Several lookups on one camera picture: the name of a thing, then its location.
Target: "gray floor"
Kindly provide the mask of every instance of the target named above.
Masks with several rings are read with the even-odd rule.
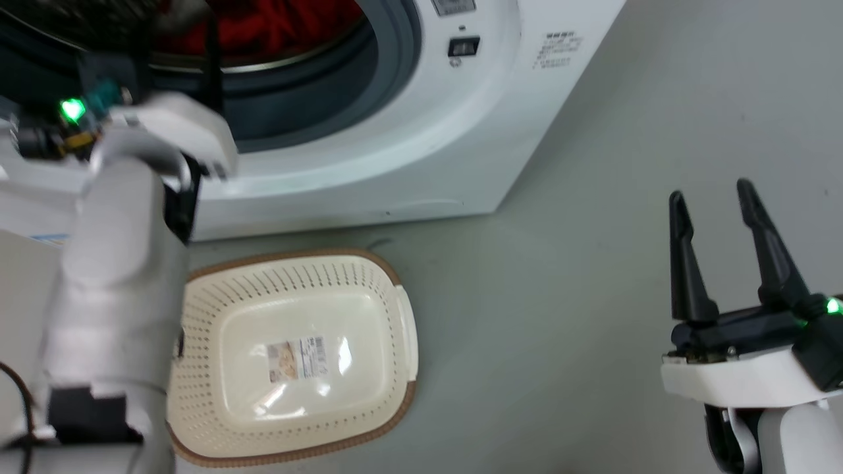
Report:
[[[194,267],[373,248],[416,308],[418,392],[395,431],[249,472],[716,472],[701,407],[659,379],[667,197],[685,191],[722,310],[759,284],[741,176],[811,288],[843,290],[840,18],[839,0],[629,0],[499,213],[198,245]]]

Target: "black connector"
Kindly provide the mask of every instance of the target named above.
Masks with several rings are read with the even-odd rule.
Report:
[[[822,391],[843,386],[843,315],[822,315],[808,323],[793,354]]]

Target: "laundry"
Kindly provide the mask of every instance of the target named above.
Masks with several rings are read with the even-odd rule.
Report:
[[[225,57],[275,56],[307,51],[334,40],[362,17],[354,0],[217,0],[208,2],[217,16]],[[169,1],[162,2],[162,9]],[[161,52],[201,55],[207,22],[181,36],[158,39]]]

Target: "green light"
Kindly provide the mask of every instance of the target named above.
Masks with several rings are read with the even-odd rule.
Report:
[[[62,102],[62,115],[67,121],[76,123],[85,115],[85,104],[79,99],[68,99]]]
[[[825,305],[825,312],[828,314],[840,313],[840,300],[837,298],[829,298],[829,302]]]

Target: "white plastic basket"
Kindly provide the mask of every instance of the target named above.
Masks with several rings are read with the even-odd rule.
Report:
[[[262,256],[194,274],[168,422],[208,467],[321,455],[392,429],[412,402],[416,324],[392,268],[360,250]]]

